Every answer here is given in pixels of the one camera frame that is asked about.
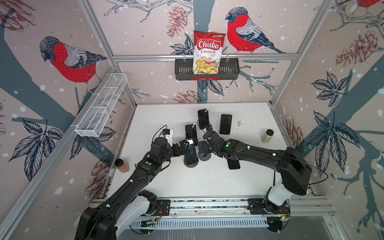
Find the black phone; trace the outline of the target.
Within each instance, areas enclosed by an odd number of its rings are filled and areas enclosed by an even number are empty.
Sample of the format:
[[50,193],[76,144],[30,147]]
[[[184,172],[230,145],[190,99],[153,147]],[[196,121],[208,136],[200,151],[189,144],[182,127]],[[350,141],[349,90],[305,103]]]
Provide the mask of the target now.
[[199,159],[198,159],[198,156],[197,156],[196,149],[195,149],[194,145],[193,146],[190,145],[190,152],[191,152],[190,155],[184,157],[185,159],[187,159],[187,163],[191,164],[191,163],[194,163],[194,162],[198,162]]
[[201,130],[208,130],[210,127],[209,121],[209,110],[201,109],[198,110],[198,126]]
[[227,163],[230,170],[238,170],[241,168],[240,162],[238,160],[227,159]]
[[222,114],[220,121],[220,134],[229,135],[232,128],[232,115],[231,114]]

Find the black wall basket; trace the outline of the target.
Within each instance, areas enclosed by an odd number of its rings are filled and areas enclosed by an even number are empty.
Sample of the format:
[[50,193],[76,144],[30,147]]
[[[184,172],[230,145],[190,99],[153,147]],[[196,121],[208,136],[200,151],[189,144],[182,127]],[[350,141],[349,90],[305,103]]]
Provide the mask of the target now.
[[175,61],[175,76],[178,81],[236,80],[239,74],[238,59],[223,58],[217,74],[194,74],[193,59]]

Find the wooden round phone stand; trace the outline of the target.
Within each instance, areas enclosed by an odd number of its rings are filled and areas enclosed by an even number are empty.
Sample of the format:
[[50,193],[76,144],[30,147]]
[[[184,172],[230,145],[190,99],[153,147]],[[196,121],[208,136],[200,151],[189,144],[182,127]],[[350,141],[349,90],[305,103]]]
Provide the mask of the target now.
[[187,168],[195,168],[197,165],[198,165],[199,162],[194,162],[194,163],[187,163],[187,159],[184,158],[184,165],[187,167]]

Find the grey round phone stand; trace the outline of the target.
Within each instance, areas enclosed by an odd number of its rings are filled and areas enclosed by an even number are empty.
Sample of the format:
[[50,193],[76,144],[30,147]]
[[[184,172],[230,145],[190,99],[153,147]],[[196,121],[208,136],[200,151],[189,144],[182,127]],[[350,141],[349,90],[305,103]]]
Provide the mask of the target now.
[[209,148],[209,145],[207,144],[207,148],[206,148],[206,151],[207,151],[207,154],[206,155],[199,155],[199,152],[198,152],[198,157],[201,161],[205,162],[205,161],[208,161],[210,158],[211,158],[211,150]]

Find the yellow liquid jar black lid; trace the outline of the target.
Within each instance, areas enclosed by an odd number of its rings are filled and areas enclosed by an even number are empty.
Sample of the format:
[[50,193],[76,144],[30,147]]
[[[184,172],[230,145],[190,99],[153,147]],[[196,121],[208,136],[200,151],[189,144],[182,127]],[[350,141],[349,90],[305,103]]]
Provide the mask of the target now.
[[261,140],[263,143],[268,143],[271,141],[274,136],[274,131],[272,129],[267,129],[266,132],[262,135]]

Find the red cassava chips bag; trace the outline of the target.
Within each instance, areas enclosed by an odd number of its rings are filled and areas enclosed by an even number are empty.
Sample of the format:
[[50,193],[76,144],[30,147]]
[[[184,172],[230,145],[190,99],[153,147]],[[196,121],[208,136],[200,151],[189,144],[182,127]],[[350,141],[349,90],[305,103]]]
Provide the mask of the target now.
[[226,34],[194,31],[193,73],[218,74]]

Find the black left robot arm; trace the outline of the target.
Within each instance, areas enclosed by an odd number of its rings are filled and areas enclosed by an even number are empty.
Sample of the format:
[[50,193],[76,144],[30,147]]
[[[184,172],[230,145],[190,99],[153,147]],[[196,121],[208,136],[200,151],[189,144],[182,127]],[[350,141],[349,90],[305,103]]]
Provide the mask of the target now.
[[154,213],[157,196],[145,187],[161,172],[163,163],[185,155],[193,145],[192,139],[170,145],[166,138],[156,138],[129,179],[98,207],[82,213],[75,239],[116,240],[138,217]]

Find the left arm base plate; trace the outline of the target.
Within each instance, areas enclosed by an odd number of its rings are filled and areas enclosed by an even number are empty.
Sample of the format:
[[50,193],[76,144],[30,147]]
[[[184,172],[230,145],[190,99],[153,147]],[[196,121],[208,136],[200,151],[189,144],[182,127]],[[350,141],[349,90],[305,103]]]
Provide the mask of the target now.
[[149,212],[145,213],[144,216],[149,216],[149,217],[169,216],[170,209],[171,209],[170,200],[157,200],[155,208],[153,210],[150,208]]

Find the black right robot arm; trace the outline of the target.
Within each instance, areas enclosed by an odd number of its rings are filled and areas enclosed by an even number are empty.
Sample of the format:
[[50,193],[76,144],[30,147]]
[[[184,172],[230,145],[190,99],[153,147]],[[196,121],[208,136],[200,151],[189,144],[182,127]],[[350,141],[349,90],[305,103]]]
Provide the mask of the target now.
[[205,154],[226,159],[230,170],[238,170],[240,161],[247,161],[280,173],[281,180],[268,189],[262,201],[268,213],[279,209],[294,195],[307,194],[312,168],[294,148],[270,150],[234,139],[226,141],[214,130],[208,130],[203,135],[203,149]]

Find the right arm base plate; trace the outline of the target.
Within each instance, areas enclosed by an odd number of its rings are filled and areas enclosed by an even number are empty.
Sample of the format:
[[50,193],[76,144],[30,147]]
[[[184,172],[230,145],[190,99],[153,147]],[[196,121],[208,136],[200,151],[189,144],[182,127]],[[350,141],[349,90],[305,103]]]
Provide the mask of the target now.
[[281,206],[277,206],[264,199],[248,199],[247,209],[251,215],[290,215],[291,209],[288,201],[285,201]]

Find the purple edged phone on stand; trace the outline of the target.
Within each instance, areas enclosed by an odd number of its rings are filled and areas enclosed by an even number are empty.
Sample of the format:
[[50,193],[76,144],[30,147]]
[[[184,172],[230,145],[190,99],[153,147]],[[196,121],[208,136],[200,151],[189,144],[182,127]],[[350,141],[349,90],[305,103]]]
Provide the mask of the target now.
[[186,139],[193,140],[194,146],[196,147],[198,145],[196,124],[193,123],[190,125],[185,125],[185,131],[186,131]]

